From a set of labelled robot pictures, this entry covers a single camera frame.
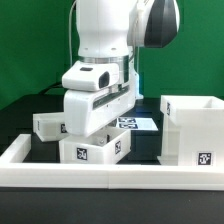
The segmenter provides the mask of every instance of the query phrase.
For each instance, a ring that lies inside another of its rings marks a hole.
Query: green wall
[[[163,49],[140,49],[147,97],[224,96],[224,1],[179,0],[181,28]]]
[[[0,108],[61,80],[71,0],[0,1]],[[181,28],[164,49],[140,49],[145,97],[224,96],[224,1],[178,0]],[[78,38],[75,33],[74,52]]]
[[[0,108],[60,81],[70,0],[0,1]]]

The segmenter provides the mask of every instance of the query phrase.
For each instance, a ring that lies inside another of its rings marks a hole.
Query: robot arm
[[[89,136],[135,104],[128,45],[163,47],[177,34],[175,0],[77,0],[79,61],[63,76],[69,133]]]
[[[180,15],[176,0],[132,0],[128,45],[162,48],[177,35]]]

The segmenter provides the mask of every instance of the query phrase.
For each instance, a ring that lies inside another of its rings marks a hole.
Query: white block
[[[224,101],[211,96],[162,96],[161,111],[161,164],[224,166]]]
[[[66,131],[64,113],[33,115],[33,132],[41,141],[59,141],[69,134]]]
[[[31,149],[31,135],[21,134],[0,157],[2,163],[23,162]]]
[[[115,164],[130,152],[131,137],[130,130],[107,127],[102,135],[96,132],[88,138],[69,136],[59,142],[61,163],[81,164]],[[99,146],[99,141],[107,144]]]

